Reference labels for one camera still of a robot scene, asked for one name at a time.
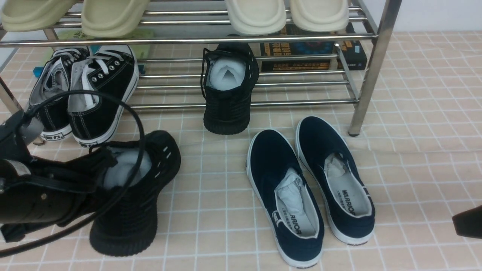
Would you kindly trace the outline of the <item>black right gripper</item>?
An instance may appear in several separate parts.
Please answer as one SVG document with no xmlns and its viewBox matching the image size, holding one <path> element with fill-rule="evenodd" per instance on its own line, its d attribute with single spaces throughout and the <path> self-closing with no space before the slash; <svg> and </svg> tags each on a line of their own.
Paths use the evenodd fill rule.
<svg viewBox="0 0 482 271">
<path fill-rule="evenodd" d="M 482 206 L 463 211 L 451 219 L 457 235 L 482 239 Z"/>
</svg>

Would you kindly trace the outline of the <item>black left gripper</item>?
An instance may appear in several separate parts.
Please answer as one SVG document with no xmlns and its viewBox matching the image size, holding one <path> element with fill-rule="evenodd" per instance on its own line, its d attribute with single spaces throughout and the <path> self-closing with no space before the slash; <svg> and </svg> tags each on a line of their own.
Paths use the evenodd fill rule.
<svg viewBox="0 0 482 271">
<path fill-rule="evenodd" d="M 41 130 L 24 121 L 19 110 L 1 125 L 1 233 L 5 242 L 98 211 L 109 199 L 101 178 L 117 164 L 112 151 L 100 148 L 71 161 L 32 156 L 27 148 Z"/>
</svg>

